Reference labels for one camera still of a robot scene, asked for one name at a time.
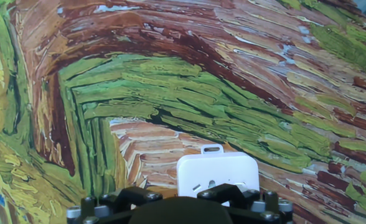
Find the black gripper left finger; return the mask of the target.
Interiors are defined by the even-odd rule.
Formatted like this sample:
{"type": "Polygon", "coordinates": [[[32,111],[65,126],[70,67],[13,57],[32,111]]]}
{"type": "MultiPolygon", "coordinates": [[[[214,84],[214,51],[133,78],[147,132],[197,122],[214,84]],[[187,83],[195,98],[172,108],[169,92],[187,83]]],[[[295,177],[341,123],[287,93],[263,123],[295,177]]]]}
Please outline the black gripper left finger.
{"type": "Polygon", "coordinates": [[[66,220],[67,224],[100,223],[101,219],[130,211],[132,205],[139,207],[162,199],[163,195],[159,192],[135,186],[127,187],[99,197],[87,196],[82,198],[80,205],[68,207],[66,220]]]}

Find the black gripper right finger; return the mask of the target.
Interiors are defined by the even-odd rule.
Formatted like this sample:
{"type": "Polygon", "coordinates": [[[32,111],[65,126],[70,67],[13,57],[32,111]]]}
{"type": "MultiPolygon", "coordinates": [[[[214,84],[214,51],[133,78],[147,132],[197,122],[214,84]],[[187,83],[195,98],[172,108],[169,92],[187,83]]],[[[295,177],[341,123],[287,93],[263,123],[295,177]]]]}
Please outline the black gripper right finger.
{"type": "Polygon", "coordinates": [[[293,224],[293,203],[274,191],[260,192],[239,185],[221,184],[197,194],[197,198],[225,207],[233,223],[293,224]]]}

